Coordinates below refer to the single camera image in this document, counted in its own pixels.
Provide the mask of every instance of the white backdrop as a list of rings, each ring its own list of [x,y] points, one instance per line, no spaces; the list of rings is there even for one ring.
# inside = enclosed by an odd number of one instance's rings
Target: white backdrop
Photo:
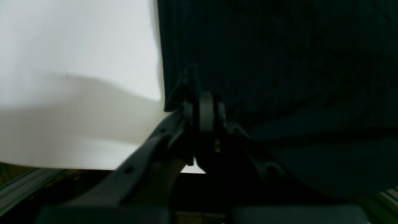
[[[156,0],[1,0],[0,161],[115,169],[167,115],[161,60]]]

